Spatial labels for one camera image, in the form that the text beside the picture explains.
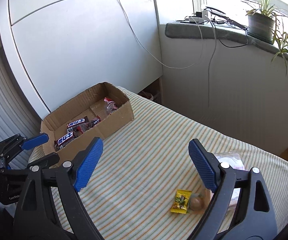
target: plant pot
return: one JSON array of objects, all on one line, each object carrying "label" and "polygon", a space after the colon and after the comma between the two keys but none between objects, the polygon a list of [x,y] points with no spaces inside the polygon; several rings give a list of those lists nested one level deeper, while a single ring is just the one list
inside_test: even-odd
[{"label": "plant pot", "polygon": [[274,20],[260,13],[254,13],[248,16],[248,31],[247,34],[265,41],[269,44],[272,43]]}]

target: white cable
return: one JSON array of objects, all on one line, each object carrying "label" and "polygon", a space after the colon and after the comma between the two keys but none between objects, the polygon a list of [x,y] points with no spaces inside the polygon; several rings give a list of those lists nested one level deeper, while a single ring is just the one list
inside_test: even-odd
[{"label": "white cable", "polygon": [[[121,8],[122,8],[122,11],[124,12],[124,15],[125,15],[125,18],[126,18],[126,20],[127,20],[127,23],[128,23],[128,25],[129,25],[129,27],[130,27],[130,29],[131,29],[131,31],[132,31],[132,33],[133,33],[135,39],[137,40],[137,42],[142,46],[143,49],[146,50],[146,52],[147,52],[148,54],[150,54],[150,55],[151,55],[154,59],[156,59],[159,63],[161,63],[161,64],[162,64],[163,66],[165,66],[165,67],[173,68],[173,69],[185,69],[185,68],[189,68],[189,67],[191,67],[191,66],[197,64],[197,63],[194,63],[194,64],[192,64],[192,65],[190,65],[190,66],[188,66],[188,67],[177,68],[177,67],[169,67],[169,66],[163,64],[162,62],[160,62],[160,61],[159,61],[159,60],[158,60],[158,59],[157,59],[153,54],[151,54],[151,53],[150,53],[150,52],[149,52],[149,51],[148,51],[148,50],[147,50],[147,49],[142,45],[142,43],[140,43],[139,39],[137,38],[137,36],[136,36],[136,34],[135,34],[135,32],[134,32],[132,26],[131,26],[131,23],[130,23],[130,21],[129,21],[129,19],[128,19],[128,16],[127,16],[127,14],[126,14],[126,12],[125,12],[125,10],[124,10],[124,8],[123,8],[123,5],[121,4],[121,1],[118,0],[118,3],[120,4],[120,6],[121,6]],[[198,27],[200,33],[201,33],[202,50],[201,50],[201,55],[200,55],[200,58],[199,58],[199,60],[200,60],[200,59],[202,58],[202,54],[203,54],[203,37],[202,37],[202,31],[201,31],[201,28],[199,27],[199,25],[197,24],[196,21],[195,21],[195,23],[196,23],[196,25],[197,25],[197,27]]]},{"label": "white cable", "polygon": [[214,53],[215,53],[215,51],[216,51],[216,45],[217,45],[217,42],[216,42],[216,33],[215,33],[215,28],[214,28],[214,26],[213,26],[213,23],[212,23],[212,21],[211,21],[211,19],[207,16],[207,15],[205,15],[205,17],[207,17],[207,19],[210,21],[210,23],[211,23],[211,26],[212,26],[212,29],[213,29],[213,33],[214,33],[214,40],[215,40],[215,47],[214,47],[214,51],[213,51],[213,53],[212,53],[212,57],[211,57],[211,60],[210,60],[210,62],[209,62],[209,64],[208,64],[208,69],[207,69],[207,88],[208,88],[208,90],[207,90],[207,92],[208,92],[208,97],[207,97],[207,106],[208,107],[210,107],[210,66],[211,66],[211,62],[212,62],[212,59],[213,59],[213,56],[214,56]]}]

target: yellow candy packet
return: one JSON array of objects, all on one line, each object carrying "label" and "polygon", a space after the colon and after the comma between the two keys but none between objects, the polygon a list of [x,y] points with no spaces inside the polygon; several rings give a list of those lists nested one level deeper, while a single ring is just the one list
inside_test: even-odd
[{"label": "yellow candy packet", "polygon": [[191,193],[190,190],[176,190],[175,201],[171,208],[171,212],[186,214],[187,204]]}]

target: candy bar wrapper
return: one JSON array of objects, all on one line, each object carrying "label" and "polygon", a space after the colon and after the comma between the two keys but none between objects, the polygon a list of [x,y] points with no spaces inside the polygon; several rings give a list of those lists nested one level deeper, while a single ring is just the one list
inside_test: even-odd
[{"label": "candy bar wrapper", "polygon": [[69,132],[68,134],[64,135],[62,138],[54,141],[54,146],[56,151],[59,151],[63,147],[65,147],[68,143],[73,141],[76,138],[76,135],[73,132]]},{"label": "candy bar wrapper", "polygon": [[82,124],[86,124],[88,123],[88,118],[87,116],[85,116],[84,118],[75,120],[73,122],[70,122],[66,125],[67,127],[67,132],[73,132],[73,131],[77,131],[77,127],[82,125]]},{"label": "candy bar wrapper", "polygon": [[106,103],[106,112],[107,114],[113,113],[115,110],[118,109],[115,101],[109,98],[104,98],[104,102]]},{"label": "candy bar wrapper", "polygon": [[85,133],[87,130],[91,129],[92,127],[94,127],[99,122],[101,122],[101,119],[100,119],[99,116],[97,116],[97,117],[95,117],[94,119],[90,120],[87,123],[82,123],[81,125],[79,125],[76,128],[76,130],[80,131],[81,133]]},{"label": "candy bar wrapper", "polygon": [[186,214],[188,200],[189,197],[191,196],[191,193],[192,192],[189,190],[183,190],[183,189],[176,190],[175,201],[171,208],[171,212]]},{"label": "candy bar wrapper", "polygon": [[90,129],[94,127],[96,124],[98,124],[99,122],[101,122],[101,118],[97,116],[94,119],[90,120],[86,125]]}]

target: white wall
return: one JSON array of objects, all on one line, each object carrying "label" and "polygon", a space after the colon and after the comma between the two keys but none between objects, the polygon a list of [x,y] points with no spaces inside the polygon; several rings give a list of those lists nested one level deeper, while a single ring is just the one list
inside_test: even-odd
[{"label": "white wall", "polygon": [[[166,107],[230,137],[274,154],[288,147],[288,69],[278,57],[254,46],[225,48],[219,42],[210,68],[208,108],[207,66],[214,40],[170,39],[160,26]],[[228,46],[239,45],[224,40]]]}]

